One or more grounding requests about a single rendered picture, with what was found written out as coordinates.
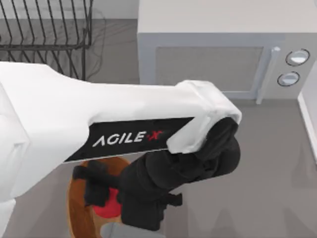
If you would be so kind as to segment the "red round object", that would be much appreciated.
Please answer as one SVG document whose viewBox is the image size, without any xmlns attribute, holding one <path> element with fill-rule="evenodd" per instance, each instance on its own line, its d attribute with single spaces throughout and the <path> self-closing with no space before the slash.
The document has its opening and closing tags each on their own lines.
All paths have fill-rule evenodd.
<svg viewBox="0 0 317 238">
<path fill-rule="evenodd" d="M 102 218 L 116 218 L 121 215 L 121 204 L 117 201 L 118 190 L 109 189 L 109 198 L 106 200 L 104 207 L 93 205 L 93 211 Z"/>
</svg>

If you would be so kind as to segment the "brown wooden bowl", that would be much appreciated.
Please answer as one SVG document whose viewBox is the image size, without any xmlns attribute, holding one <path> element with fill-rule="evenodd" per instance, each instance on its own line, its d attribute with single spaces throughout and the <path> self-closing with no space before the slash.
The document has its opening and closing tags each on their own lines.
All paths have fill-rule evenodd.
<svg viewBox="0 0 317 238">
<path fill-rule="evenodd" d="M 70 180 L 67 189 L 66 211 L 71 238 L 102 238 L 101 227 L 106 223 L 120 223 L 121 217 L 103 218 L 92 207 L 84 204 L 85 182 Z"/>
</svg>

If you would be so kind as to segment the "microwave oven door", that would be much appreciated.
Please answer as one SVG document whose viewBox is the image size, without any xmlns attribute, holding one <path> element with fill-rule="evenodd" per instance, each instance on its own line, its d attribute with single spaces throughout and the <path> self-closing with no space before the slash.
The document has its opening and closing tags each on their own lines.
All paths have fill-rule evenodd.
<svg viewBox="0 0 317 238">
<path fill-rule="evenodd" d="M 139 33 L 140 83 L 213 83 L 230 99 L 255 99 L 270 60 L 269 46 L 238 34 Z"/>
</svg>

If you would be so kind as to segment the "pale grey microwave oven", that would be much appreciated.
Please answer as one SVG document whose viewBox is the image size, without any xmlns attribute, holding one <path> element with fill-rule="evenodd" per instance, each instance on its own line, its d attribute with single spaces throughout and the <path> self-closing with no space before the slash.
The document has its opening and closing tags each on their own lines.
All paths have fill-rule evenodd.
<svg viewBox="0 0 317 238">
<path fill-rule="evenodd" d="M 263 100 L 297 99 L 317 60 L 317 0 L 140 0 L 139 33 L 206 33 L 250 36 L 281 48 Z M 306 49 L 300 66 L 286 63 L 292 51 Z M 281 74 L 297 72 L 300 80 L 281 87 Z"/>
</svg>

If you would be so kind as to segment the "round microwave knob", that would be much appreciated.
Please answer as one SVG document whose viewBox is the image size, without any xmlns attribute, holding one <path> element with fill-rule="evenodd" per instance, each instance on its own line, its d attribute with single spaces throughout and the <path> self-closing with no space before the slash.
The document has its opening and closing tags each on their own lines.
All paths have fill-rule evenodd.
<svg viewBox="0 0 317 238">
<path fill-rule="evenodd" d="M 290 87 L 295 85 L 300 80 L 300 75 L 297 72 L 289 72 L 281 74 L 278 79 L 277 83 L 281 87 Z"/>
<path fill-rule="evenodd" d="M 286 57 L 286 63 L 290 66 L 300 66 L 310 58 L 310 53 L 306 49 L 290 52 Z"/>
</svg>

